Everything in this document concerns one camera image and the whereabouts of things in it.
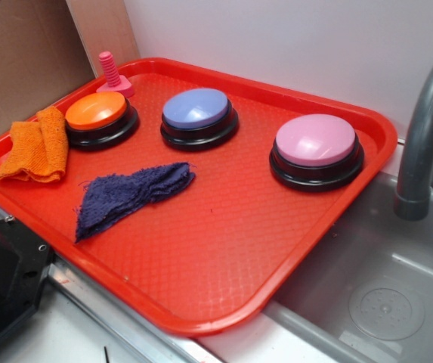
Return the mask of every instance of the tray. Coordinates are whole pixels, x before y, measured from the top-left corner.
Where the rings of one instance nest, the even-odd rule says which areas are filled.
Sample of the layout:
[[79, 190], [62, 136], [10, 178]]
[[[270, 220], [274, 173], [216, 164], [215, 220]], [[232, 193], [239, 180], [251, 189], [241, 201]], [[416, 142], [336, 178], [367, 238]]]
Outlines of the tray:
[[[219, 332], [259, 312], [397, 144], [385, 117], [349, 104], [161, 58], [136, 60], [119, 72], [135, 87], [129, 100], [139, 112], [139, 130], [107, 150], [70, 150], [66, 175], [57, 184], [0, 181], [0, 207], [174, 334]], [[104, 82], [95, 79], [54, 105], [65, 112]], [[162, 106], [196, 87], [225, 92], [239, 114], [240, 129], [212, 150], [173, 150], [159, 132]], [[366, 157], [363, 171], [349, 186], [304, 193], [273, 178], [268, 155], [277, 130], [307, 113], [340, 116], [356, 129]], [[9, 134], [0, 136], [0, 164], [10, 149]], [[86, 182], [178, 161], [189, 162], [196, 173], [187, 190], [74, 244], [76, 210]]]

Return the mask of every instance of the tray rim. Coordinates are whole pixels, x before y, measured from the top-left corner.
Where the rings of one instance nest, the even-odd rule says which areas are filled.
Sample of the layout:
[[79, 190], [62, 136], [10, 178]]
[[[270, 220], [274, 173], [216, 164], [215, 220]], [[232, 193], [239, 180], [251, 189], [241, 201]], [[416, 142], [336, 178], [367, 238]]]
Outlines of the tray rim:
[[[148, 303], [148, 301], [142, 299], [141, 296], [144, 295], [142, 291], [133, 286], [128, 287], [127, 284], [124, 284], [123, 281], [116, 278], [114, 272], [111, 272], [111, 270], [105, 266], [95, 265], [94, 261], [88, 259], [87, 256], [81, 250], [74, 247], [73, 244], [54, 246], [54, 249], [70, 263], [73, 263], [73, 259], [81, 259], [84, 263], [74, 264], [77, 268], [80, 268], [90, 278], [93, 278], [109, 291], [113, 293], [116, 291], [117, 297], [146, 316], [146, 318], [151, 320], [154, 324], [174, 334], [192, 337], [213, 334], [235, 324], [244, 322], [257, 314], [278, 287], [286, 280], [286, 277], [288, 277], [295, 267], [305, 258], [312, 247], [318, 243], [319, 239], [326, 233], [332, 223], [337, 220], [367, 184], [370, 183], [373, 177], [384, 166], [388, 158], [394, 153], [394, 149], [397, 146], [397, 132], [391, 122], [380, 113], [363, 107], [165, 58], [152, 57], [133, 60], [121, 65], [118, 69], [120, 74], [127, 77], [146, 73], [157, 73], [192, 82], [203, 87], [218, 88], [223, 92], [230, 90], [229, 93], [232, 95], [280, 107], [285, 110], [298, 112], [298, 107], [296, 107], [294, 103], [297, 104], [302, 101], [314, 104], [315, 107], [319, 108], [320, 112], [322, 112], [322, 108], [327, 107], [332, 110], [332, 114], [346, 118], [351, 124], [353, 119], [359, 119], [359, 129], [367, 134], [371, 133], [370, 129], [372, 126], [379, 126], [378, 129], [372, 129], [373, 140], [378, 148], [377, 155], [351, 183], [352, 188], [346, 188], [338, 200], [301, 239], [301, 242], [304, 241], [306, 243], [305, 249], [307, 252], [303, 256], [301, 256], [301, 252], [298, 253], [298, 256], [295, 256], [295, 247], [286, 257], [285, 261], [283, 261], [260, 288], [249, 297], [247, 303], [215, 321], [187, 321], [174, 315], [170, 316], [167, 314], [167, 309], [159, 306], [158, 303], [153, 300], [151, 300], [151, 303]], [[59, 107], [62, 112], [65, 112], [68, 106], [76, 99], [95, 92], [104, 81], [104, 77], [100, 76], [56, 101], [53, 105]], [[363, 118], [368, 119], [369, 122], [361, 123]], [[31, 116], [27, 121], [36, 121], [36, 116]], [[0, 135], [0, 148], [1, 155], [5, 155], [11, 149], [9, 132]], [[48, 240], [49, 243], [51, 240], [54, 240], [54, 238], [62, 237], [65, 239], [65, 236], [54, 231], [53, 228], [33, 220], [30, 217], [29, 211], [18, 206], [9, 196], [3, 193], [0, 193], [0, 207], [22, 222], [29, 222], [29, 227], [41, 237]]]

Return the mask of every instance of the pink toy bolt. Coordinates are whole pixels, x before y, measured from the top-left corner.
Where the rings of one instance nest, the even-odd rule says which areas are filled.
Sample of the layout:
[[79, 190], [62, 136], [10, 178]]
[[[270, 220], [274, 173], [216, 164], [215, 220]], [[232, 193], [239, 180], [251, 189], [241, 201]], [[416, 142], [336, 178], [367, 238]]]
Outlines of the pink toy bolt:
[[103, 51], [98, 55], [98, 60], [104, 70], [107, 83], [97, 89], [97, 92], [116, 91], [122, 93], [124, 97], [131, 97], [134, 94], [134, 88], [125, 76], [119, 75], [116, 62], [109, 51]]

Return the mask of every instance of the orange knit cloth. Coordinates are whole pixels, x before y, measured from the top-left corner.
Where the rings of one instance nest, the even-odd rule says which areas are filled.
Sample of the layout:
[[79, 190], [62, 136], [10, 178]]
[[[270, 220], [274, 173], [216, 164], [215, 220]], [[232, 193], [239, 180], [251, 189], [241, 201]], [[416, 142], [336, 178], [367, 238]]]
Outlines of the orange knit cloth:
[[54, 106], [36, 113], [38, 122], [11, 125], [13, 147], [0, 166], [0, 180], [13, 178], [48, 183], [65, 175], [68, 138], [65, 118]]

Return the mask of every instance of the sink drain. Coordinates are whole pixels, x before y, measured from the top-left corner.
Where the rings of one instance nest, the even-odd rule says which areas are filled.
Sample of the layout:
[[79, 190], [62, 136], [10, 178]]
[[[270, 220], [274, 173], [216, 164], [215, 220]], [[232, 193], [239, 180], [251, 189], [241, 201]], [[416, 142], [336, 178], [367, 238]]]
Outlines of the sink drain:
[[420, 329], [425, 318], [419, 297], [388, 280], [359, 286], [352, 293], [349, 312], [359, 329], [381, 340], [408, 338]]

